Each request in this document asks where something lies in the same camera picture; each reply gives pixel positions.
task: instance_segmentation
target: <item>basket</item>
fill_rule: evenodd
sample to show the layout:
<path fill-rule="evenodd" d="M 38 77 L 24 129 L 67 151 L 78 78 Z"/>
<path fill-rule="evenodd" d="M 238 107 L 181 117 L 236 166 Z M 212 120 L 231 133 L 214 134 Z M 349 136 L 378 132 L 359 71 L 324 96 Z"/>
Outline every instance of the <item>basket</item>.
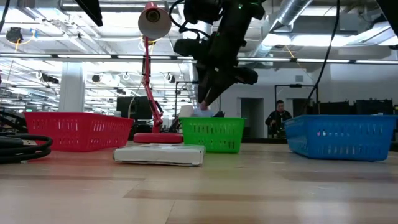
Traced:
<path fill-rule="evenodd" d="M 201 145 L 206 152 L 238 153 L 241 148 L 242 118 L 180 118 L 184 144 Z"/>
<path fill-rule="evenodd" d="M 90 152 L 125 146 L 132 120 L 91 113 L 25 113 L 29 134 L 53 139 L 52 150 Z"/>
<path fill-rule="evenodd" d="M 299 116 L 284 122 L 289 148 L 311 159 L 387 159 L 396 116 Z"/>

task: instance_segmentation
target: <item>red basket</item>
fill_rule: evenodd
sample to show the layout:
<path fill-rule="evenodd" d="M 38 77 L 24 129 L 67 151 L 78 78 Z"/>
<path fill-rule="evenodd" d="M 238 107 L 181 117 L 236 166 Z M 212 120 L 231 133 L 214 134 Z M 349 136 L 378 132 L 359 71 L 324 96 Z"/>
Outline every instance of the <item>red basket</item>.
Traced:
<path fill-rule="evenodd" d="M 25 113 L 29 134 L 54 140 L 52 150 L 90 152 L 127 144 L 133 120 L 92 113 Z"/>

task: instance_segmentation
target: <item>blue basket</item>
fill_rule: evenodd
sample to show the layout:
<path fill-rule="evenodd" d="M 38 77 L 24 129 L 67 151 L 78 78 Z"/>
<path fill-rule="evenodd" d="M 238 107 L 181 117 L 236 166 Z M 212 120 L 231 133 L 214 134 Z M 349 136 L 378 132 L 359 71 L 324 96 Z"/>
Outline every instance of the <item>blue basket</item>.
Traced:
<path fill-rule="evenodd" d="M 299 116 L 284 122 L 289 148 L 311 159 L 382 161 L 396 116 Z"/>

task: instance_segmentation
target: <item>man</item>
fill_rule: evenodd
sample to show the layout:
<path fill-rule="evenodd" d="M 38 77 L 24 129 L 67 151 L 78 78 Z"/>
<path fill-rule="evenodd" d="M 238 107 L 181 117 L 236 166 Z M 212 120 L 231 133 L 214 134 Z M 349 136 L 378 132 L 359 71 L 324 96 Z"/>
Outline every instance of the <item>man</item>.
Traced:
<path fill-rule="evenodd" d="M 277 134 L 278 130 L 283 129 L 282 122 L 292 118 L 292 115 L 285 110 L 285 104 L 282 100 L 276 103 L 276 111 L 273 111 L 266 120 L 266 125 L 271 127 L 272 133 Z"/>

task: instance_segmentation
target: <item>red desk lamp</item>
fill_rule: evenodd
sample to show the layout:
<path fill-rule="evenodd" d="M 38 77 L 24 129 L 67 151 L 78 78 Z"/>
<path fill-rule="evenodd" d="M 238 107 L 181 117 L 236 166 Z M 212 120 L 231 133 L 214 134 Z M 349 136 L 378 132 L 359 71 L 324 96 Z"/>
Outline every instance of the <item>red desk lamp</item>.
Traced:
<path fill-rule="evenodd" d="M 138 27 L 144 36 L 145 56 L 143 59 L 143 73 L 142 84 L 152 110 L 154 117 L 154 126 L 152 133 L 136 133 L 134 135 L 134 142 L 137 143 L 181 143 L 182 135 L 174 133 L 160 133 L 162 127 L 163 111 L 160 105 L 154 100 L 152 90 L 149 86 L 150 82 L 150 55 L 149 55 L 149 39 L 155 40 L 167 35 L 171 28 L 171 21 L 169 14 L 157 7 L 153 2 L 145 5 L 143 12 L 138 19 Z"/>

